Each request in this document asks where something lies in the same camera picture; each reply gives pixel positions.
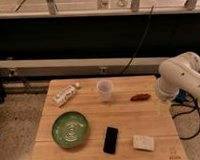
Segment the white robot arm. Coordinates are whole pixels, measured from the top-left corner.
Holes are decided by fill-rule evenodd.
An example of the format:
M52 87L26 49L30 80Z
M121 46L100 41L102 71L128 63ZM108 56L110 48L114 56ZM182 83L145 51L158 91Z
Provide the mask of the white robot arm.
M170 101L179 90L190 93L200 102L200 57L195 52L186 52L164 60L158 69L160 77L155 83L158 98L158 113L170 111Z

